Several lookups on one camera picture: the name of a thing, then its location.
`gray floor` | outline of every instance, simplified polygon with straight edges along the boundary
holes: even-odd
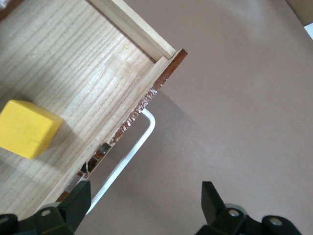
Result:
[[[189,55],[148,109],[156,129],[83,234],[194,234],[201,182],[260,221],[313,234],[313,40],[284,0],[126,0]],[[91,177],[96,190],[145,126]]]

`yellow cube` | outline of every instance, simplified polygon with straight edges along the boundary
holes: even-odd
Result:
[[[62,122],[31,102],[10,100],[0,114],[0,147],[35,158],[49,147]]]

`open drawer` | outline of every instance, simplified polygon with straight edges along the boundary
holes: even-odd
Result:
[[[0,213],[64,198],[185,56],[121,0],[22,1],[0,22],[0,109],[27,100],[64,124],[33,160],[0,149]]]

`metal handle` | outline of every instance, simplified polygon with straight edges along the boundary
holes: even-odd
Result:
[[[117,164],[117,166],[114,168],[114,170],[111,172],[111,174],[107,177],[107,179],[105,180],[101,189],[97,192],[97,194],[92,199],[91,206],[90,206],[89,210],[87,211],[86,215],[99,202],[99,200],[102,198],[102,196],[105,194],[105,192],[109,189],[109,187],[112,185],[112,183],[116,180],[116,178],[119,176],[119,174],[123,171],[123,169],[127,166],[127,164],[130,162],[130,160],[133,158],[133,156],[137,153],[137,151],[141,148],[143,143],[147,140],[147,138],[153,132],[153,130],[156,126],[155,117],[147,109],[142,110],[141,113],[144,116],[146,116],[146,118],[149,120],[149,122],[150,122],[149,127],[147,128],[145,133],[143,133],[143,135],[139,138],[139,140],[136,142],[136,144],[133,146],[133,148],[128,152],[128,154]]]

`screw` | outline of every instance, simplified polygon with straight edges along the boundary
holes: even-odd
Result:
[[[3,218],[1,218],[0,219],[0,224],[2,224],[2,223],[5,223],[5,222],[7,222],[9,220],[9,218],[6,216],[6,217],[3,217]]]
[[[270,221],[273,225],[275,225],[275,226],[281,226],[281,225],[283,225],[283,222],[280,221],[279,219],[275,218],[275,217],[269,219],[269,221]]]
[[[41,212],[41,215],[42,215],[42,216],[46,216],[46,215],[48,215],[48,214],[50,214],[50,213],[51,213],[50,210],[45,210],[45,211]]]
[[[236,210],[234,210],[234,209],[229,210],[228,213],[229,213],[231,216],[233,216],[233,217],[238,217],[238,216],[239,216],[239,212],[236,211]]]

